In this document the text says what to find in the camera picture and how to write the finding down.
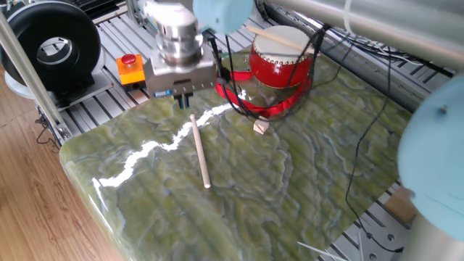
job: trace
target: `metal rail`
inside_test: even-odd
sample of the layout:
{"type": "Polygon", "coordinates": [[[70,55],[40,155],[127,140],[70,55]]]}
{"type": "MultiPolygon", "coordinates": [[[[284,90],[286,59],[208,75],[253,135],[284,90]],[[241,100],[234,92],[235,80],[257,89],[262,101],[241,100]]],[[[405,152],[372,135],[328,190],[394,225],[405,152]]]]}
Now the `metal rail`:
{"type": "Polygon", "coordinates": [[[311,18],[460,70],[464,10],[460,0],[266,0],[311,18]]]}

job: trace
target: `small wooden block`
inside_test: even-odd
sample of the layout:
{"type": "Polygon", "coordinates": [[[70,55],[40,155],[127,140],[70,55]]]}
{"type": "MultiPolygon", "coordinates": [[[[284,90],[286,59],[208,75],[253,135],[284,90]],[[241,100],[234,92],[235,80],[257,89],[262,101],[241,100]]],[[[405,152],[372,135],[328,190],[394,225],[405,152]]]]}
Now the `small wooden block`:
{"type": "Polygon", "coordinates": [[[385,203],[385,207],[405,223],[409,223],[418,213],[409,196],[410,191],[400,186],[385,203]]]}
{"type": "Polygon", "coordinates": [[[269,128],[269,121],[266,118],[261,117],[254,122],[253,130],[259,134],[264,134],[264,132],[269,128]]]}

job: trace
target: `metal cylinder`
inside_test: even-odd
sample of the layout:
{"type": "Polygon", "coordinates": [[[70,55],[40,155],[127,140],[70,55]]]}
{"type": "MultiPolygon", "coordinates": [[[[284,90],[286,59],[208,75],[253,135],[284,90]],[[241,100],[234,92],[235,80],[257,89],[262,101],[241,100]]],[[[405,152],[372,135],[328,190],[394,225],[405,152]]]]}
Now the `metal cylinder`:
{"type": "Polygon", "coordinates": [[[266,0],[417,57],[464,67],[461,0],[266,0]]]}
{"type": "Polygon", "coordinates": [[[418,214],[413,223],[410,243],[399,261],[461,261],[464,242],[448,236],[418,214]]]}

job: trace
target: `wooden floor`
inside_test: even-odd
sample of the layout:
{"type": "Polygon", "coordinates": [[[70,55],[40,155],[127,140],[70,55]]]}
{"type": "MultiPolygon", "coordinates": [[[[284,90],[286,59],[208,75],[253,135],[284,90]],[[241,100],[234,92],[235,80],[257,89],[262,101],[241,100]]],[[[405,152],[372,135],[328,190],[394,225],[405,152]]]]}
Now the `wooden floor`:
{"type": "Polygon", "coordinates": [[[1,66],[0,75],[0,260],[120,260],[51,144],[36,143],[33,101],[6,87],[1,66]]]}

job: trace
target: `red button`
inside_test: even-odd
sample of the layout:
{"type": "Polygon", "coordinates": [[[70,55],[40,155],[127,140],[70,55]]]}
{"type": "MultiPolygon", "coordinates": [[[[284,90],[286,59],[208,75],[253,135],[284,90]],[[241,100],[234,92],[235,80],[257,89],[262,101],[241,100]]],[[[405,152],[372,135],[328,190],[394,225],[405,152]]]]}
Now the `red button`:
{"type": "Polygon", "coordinates": [[[126,54],[125,56],[121,57],[121,62],[125,65],[133,65],[136,63],[136,56],[133,54],[126,54]]]}

